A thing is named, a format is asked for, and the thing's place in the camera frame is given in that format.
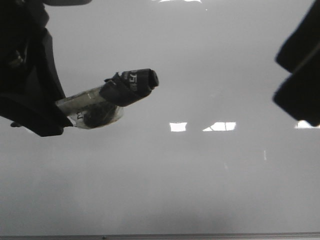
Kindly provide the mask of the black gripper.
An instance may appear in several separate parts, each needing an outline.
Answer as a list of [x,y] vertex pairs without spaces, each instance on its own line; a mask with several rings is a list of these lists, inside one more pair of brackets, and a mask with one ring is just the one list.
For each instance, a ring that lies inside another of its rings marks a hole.
[[95,129],[118,121],[124,108],[101,95],[102,85],[65,98],[41,0],[0,2],[0,115],[40,137],[72,124]]
[[315,0],[275,61],[290,73],[273,101],[297,121],[320,125],[320,2]]

